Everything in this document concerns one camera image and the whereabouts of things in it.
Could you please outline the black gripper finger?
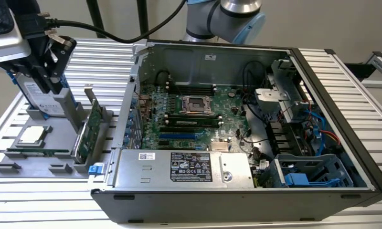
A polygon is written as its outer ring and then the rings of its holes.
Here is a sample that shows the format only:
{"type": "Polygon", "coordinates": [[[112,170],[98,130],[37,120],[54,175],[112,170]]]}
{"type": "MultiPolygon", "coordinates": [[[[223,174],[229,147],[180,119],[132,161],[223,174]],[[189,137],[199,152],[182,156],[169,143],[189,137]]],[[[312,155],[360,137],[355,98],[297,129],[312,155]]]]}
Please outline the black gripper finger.
{"type": "Polygon", "coordinates": [[[25,77],[33,79],[41,92],[46,94],[50,90],[49,76],[50,71],[43,66],[43,62],[37,57],[29,56],[25,58],[0,62],[0,67],[9,73],[21,73],[25,77]]]}
{"type": "Polygon", "coordinates": [[[49,47],[49,82],[51,93],[60,93],[64,88],[61,76],[69,62],[72,52],[76,48],[76,40],[68,36],[49,35],[51,45],[49,47]]]}

